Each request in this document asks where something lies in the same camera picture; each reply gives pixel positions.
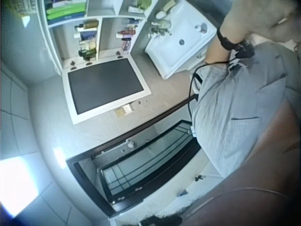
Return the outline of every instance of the faucet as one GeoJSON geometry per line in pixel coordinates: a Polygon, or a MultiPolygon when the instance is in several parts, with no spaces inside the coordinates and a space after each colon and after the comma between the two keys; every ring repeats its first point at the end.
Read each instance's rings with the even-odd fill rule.
{"type": "Polygon", "coordinates": [[[151,33],[161,35],[161,36],[165,36],[165,34],[168,33],[168,30],[167,29],[161,29],[161,28],[158,28],[158,27],[153,27],[151,29],[151,33]]]}

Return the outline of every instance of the wrist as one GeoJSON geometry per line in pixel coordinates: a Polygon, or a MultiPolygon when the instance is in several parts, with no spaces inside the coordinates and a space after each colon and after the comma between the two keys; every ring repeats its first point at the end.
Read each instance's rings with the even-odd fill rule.
{"type": "Polygon", "coordinates": [[[222,23],[220,31],[223,37],[234,44],[242,42],[248,36],[245,28],[240,27],[238,24],[227,23],[226,21],[222,23]]]}

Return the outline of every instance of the hand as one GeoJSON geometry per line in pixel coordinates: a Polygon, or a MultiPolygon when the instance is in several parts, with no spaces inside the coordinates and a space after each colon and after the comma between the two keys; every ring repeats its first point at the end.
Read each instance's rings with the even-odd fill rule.
{"type": "Polygon", "coordinates": [[[300,41],[300,17],[292,14],[297,8],[294,0],[233,0],[221,33],[233,43],[239,43],[256,33],[274,41],[300,41]]]}

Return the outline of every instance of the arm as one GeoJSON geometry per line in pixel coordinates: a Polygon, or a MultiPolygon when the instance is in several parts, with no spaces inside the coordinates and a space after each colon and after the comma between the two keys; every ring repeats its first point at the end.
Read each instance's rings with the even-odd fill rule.
{"type": "MultiPolygon", "coordinates": [[[[234,0],[221,25],[221,34],[235,44],[243,41],[251,33],[258,33],[276,41],[294,39],[294,34],[300,30],[297,23],[293,23],[291,19],[280,24],[279,22],[289,17],[296,10],[296,6],[292,0],[234,0]]],[[[221,46],[215,36],[208,48],[205,62],[209,64],[228,61],[230,53],[231,51],[221,46]]]]}
{"type": "MultiPolygon", "coordinates": [[[[227,24],[227,22],[224,22],[221,25],[221,34],[223,37],[227,37],[229,41],[231,41],[234,44],[240,43],[243,41],[247,35],[244,34],[244,32],[241,32],[239,29],[236,29],[230,24],[227,24]]],[[[206,53],[205,62],[207,64],[211,64],[214,62],[220,62],[220,61],[228,61],[230,58],[231,51],[227,51],[224,49],[217,37],[217,35],[214,37],[213,42],[208,48],[208,51],[206,53]]]]}

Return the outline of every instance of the gray shirt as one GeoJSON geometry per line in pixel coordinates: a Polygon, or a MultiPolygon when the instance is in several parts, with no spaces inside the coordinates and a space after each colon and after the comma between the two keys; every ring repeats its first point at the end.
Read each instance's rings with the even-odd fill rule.
{"type": "Polygon", "coordinates": [[[255,56],[230,68],[211,65],[197,71],[202,86],[192,122],[201,147],[227,177],[248,157],[259,136],[287,99],[301,114],[301,73],[297,54],[266,42],[255,56]]]}

